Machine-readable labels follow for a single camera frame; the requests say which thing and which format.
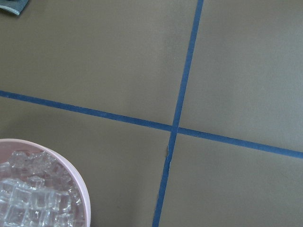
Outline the ice cubes in bowl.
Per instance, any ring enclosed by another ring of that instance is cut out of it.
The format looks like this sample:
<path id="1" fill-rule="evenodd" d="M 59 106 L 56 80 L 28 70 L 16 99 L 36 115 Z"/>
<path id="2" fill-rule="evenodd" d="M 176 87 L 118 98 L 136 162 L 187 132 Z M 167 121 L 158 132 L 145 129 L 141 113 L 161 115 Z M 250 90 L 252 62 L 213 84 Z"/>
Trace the ice cubes in bowl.
<path id="1" fill-rule="evenodd" d="M 79 188 L 68 170 L 45 151 L 15 150 L 0 165 L 2 227 L 84 227 Z"/>

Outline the pink bowl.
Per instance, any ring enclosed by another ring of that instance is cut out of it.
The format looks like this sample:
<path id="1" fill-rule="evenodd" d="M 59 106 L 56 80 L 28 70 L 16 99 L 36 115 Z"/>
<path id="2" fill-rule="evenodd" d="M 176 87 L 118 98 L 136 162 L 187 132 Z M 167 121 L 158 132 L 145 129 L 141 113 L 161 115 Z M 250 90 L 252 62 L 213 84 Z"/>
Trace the pink bowl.
<path id="1" fill-rule="evenodd" d="M 1 139 L 0 140 L 0 151 L 3 153 L 0 154 L 0 160 L 4 161 L 8 159 L 9 154 L 11 154 L 14 150 L 28 150 L 30 153 L 37 153 L 39 151 L 45 151 L 52 156 L 54 156 L 70 173 L 72 178 L 74 179 L 74 182 L 76 183 L 81 199 L 84 206 L 84 214 L 85 214 L 85 226 L 90 227 L 91 224 L 91 205 L 90 205 L 90 198 L 88 189 L 85 185 L 85 182 L 78 172 L 78 170 L 75 168 L 75 166 L 67 160 L 65 157 L 60 155 L 59 153 L 44 147 L 42 145 L 27 141 L 27 140 L 20 140 L 20 139 Z"/>

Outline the grey folded cloth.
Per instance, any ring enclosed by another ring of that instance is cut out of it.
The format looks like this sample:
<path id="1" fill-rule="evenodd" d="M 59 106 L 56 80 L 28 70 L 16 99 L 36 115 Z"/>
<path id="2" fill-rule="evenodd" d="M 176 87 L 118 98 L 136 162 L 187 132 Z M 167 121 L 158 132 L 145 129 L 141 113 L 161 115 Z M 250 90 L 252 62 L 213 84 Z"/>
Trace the grey folded cloth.
<path id="1" fill-rule="evenodd" d="M 29 0 L 0 0 L 0 8 L 19 16 Z"/>

